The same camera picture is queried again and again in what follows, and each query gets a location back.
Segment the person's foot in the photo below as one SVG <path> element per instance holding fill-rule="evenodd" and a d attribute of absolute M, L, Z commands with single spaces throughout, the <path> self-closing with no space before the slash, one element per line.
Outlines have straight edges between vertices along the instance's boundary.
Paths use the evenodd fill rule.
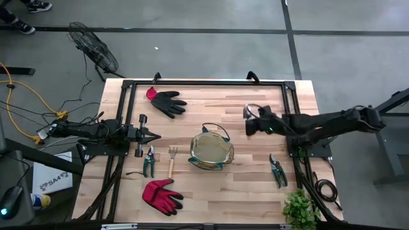
<path fill-rule="evenodd" d="M 15 22 L 12 22 L 12 26 L 25 35 L 31 35 L 36 31 L 36 28 L 30 26 L 29 24 L 26 24 L 20 19 L 16 19 Z"/>
<path fill-rule="evenodd" d="M 41 1 L 31 1 L 29 4 L 26 5 L 27 9 L 30 13 L 37 13 L 37 12 L 44 12 L 51 9 L 51 3 L 43 3 Z"/>

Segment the green-handled pruning shears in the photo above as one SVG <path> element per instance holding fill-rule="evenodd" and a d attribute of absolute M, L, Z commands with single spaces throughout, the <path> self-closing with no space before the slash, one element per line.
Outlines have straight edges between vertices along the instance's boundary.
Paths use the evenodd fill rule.
<path fill-rule="evenodd" d="M 279 184 L 279 188 L 281 188 L 281 184 L 283 182 L 284 182 L 283 186 L 287 187 L 288 183 L 287 183 L 286 174 L 284 173 L 284 170 L 282 170 L 280 162 L 278 162 L 277 159 L 275 159 L 275 157 L 273 157 L 273 155 L 271 154 L 270 154 L 270 163 L 272 166 L 272 171 L 275 176 L 275 179 L 277 180 Z"/>
<path fill-rule="evenodd" d="M 148 177 L 148 173 L 146 171 L 148 170 L 148 164 L 151 164 L 151 177 L 153 177 L 153 170 L 154 170 L 154 165 L 155 165 L 155 150 L 153 149 L 153 146 L 149 148 L 149 152 L 147 156 L 145 157 L 145 161 L 143 162 L 143 176 Z"/>

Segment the fan grille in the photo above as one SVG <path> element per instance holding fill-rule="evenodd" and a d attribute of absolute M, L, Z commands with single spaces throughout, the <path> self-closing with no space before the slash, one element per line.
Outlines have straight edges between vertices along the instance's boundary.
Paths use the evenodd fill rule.
<path fill-rule="evenodd" d="M 68 31 L 77 48 L 92 62 L 108 72 L 116 72 L 119 64 L 107 45 L 81 22 L 71 22 Z"/>

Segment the potted plant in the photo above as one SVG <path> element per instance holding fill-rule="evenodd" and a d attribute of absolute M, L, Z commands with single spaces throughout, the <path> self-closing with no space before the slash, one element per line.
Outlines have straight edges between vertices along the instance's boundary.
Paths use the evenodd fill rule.
<path fill-rule="evenodd" d="M 288 194 L 288 201 L 285 201 L 285 207 L 282 214 L 286 217 L 286 223 L 291 224 L 292 230 L 315 230 L 315 217 L 321 219 L 321 213 L 318 208 L 313 210 L 313 202 L 305 197 L 302 189 Z"/>

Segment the concrete floor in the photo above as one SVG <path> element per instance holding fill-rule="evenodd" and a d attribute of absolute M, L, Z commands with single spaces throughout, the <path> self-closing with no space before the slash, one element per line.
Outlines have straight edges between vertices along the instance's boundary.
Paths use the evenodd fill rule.
<path fill-rule="evenodd" d="M 50 12 L 30 15 L 18 2 L 8 9 L 34 26 L 67 26 L 80 21 L 89 27 L 286 29 L 280 0 L 53 0 Z M 287 1 L 293 29 L 408 31 L 409 3 L 405 0 Z M 37 90 L 53 108 L 76 99 L 84 76 L 84 60 L 63 32 L 24 36 L 0 31 L 0 61 L 8 66 L 36 68 L 33 77 L 13 76 Z M 242 79 L 252 70 L 261 79 L 293 80 L 286 35 L 97 33 L 128 77 Z M 409 86 L 407 36 L 295 36 L 302 78 L 312 80 L 320 112 L 354 105 L 378 105 Z M 99 102 L 104 84 L 88 60 L 83 101 L 73 109 Z M 5 100 L 7 90 L 0 91 Z M 18 87 L 11 100 L 37 112 L 47 109 L 27 89 Z M 97 112 L 90 105 L 71 114 L 80 121 Z M 409 110 L 409 105 L 402 109 Z M 8 138 L 34 146 L 16 131 L 1 111 Z M 14 116 L 30 134 L 39 125 Z M 38 122 L 41 118 L 32 117 Z M 68 146 L 47 149 L 57 153 Z M 352 133 L 332 144 L 337 188 L 344 217 L 354 224 L 409 228 L 407 185 L 375 188 L 372 181 L 391 173 L 387 158 L 371 134 Z"/>

